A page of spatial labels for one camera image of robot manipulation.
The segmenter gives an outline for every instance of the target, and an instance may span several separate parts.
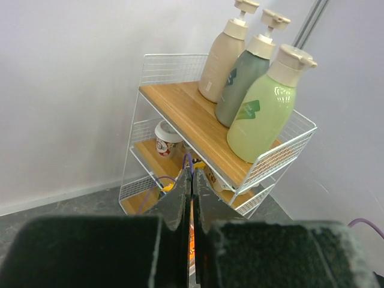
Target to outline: wooden shelf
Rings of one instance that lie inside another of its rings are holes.
[[[158,109],[219,173],[240,186],[251,164],[237,157],[227,144],[228,128],[215,117],[215,105],[202,97],[197,82],[142,86],[140,92]],[[272,148],[281,144],[275,141]]]
[[[143,192],[140,192],[139,194],[136,194],[135,196],[129,197],[127,199],[124,199],[121,201],[121,205],[124,207],[124,210],[128,214],[136,214],[145,200],[146,195],[148,194],[149,190],[145,190]],[[154,188],[150,191],[150,195],[148,196],[146,202],[144,203],[143,207],[140,210],[140,214],[147,211],[149,208],[154,206],[158,201],[158,188]]]
[[[166,176],[171,176],[175,178],[179,175],[179,172],[182,168],[183,157],[185,155],[185,151],[184,149],[181,149],[181,147],[179,147],[180,149],[176,152],[176,154],[172,158],[165,158],[159,155],[159,153],[156,151],[155,139],[150,139],[144,142],[137,142],[134,144],[134,147],[137,149],[140,156],[146,161],[150,169],[155,173],[156,177],[166,175]],[[192,157],[200,158],[194,152],[192,152]],[[161,179],[161,182],[163,183],[163,185],[168,185],[171,182],[171,180]],[[230,200],[234,195],[232,191],[228,191],[228,190],[224,190],[218,194],[227,203],[230,202]],[[249,191],[244,195],[239,195],[233,202],[232,207],[233,208],[238,207],[239,205],[243,204],[245,201],[248,201],[249,199],[251,199],[253,196],[254,196],[254,193],[252,191]]]

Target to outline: orange object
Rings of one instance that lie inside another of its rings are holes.
[[[191,221],[190,221],[190,261],[192,260],[194,260],[193,201],[191,202]]]

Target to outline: cup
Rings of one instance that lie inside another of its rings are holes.
[[[157,152],[163,157],[172,157],[182,141],[181,136],[165,120],[157,124],[155,135]]]

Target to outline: pump dispenser cap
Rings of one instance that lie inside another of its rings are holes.
[[[263,9],[262,22],[268,25],[268,30],[264,35],[254,36],[249,43],[247,50],[253,55],[263,59],[270,59],[275,49],[272,42],[271,33],[273,29],[284,30],[287,28],[290,20],[269,9]]]
[[[269,77],[289,87],[296,87],[301,76],[309,68],[316,68],[317,63],[307,52],[287,44],[280,46],[277,57],[269,68]]]
[[[240,9],[240,15],[233,20],[228,20],[224,33],[235,39],[245,40],[248,27],[245,25],[244,16],[246,13],[254,14],[260,4],[249,0],[235,0],[235,7]]]

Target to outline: green leaf label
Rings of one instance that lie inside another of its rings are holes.
[[[260,111],[260,101],[254,100],[243,103],[239,109],[236,120],[241,119],[254,119],[256,118],[256,112]]]
[[[232,72],[229,74],[229,77],[227,79],[227,83],[226,83],[226,86],[230,86],[233,84],[233,81],[234,79],[236,78],[236,76],[238,75],[238,70],[237,68],[233,69]]]

